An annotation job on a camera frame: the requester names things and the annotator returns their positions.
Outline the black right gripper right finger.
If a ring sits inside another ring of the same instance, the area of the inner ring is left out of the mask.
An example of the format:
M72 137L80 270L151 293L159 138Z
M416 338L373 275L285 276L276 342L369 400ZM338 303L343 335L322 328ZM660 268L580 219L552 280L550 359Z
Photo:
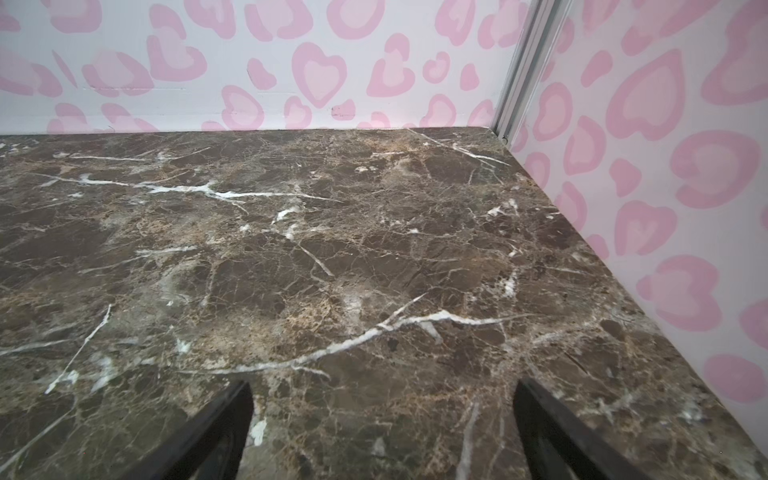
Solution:
M512 404L533 479L649 479L534 379L518 381Z

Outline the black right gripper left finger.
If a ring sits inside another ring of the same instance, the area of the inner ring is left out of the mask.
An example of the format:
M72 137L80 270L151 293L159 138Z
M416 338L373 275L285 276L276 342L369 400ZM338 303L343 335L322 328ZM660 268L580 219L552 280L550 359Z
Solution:
M161 445L126 471L124 479L234 479L254 413L251 386L229 385Z

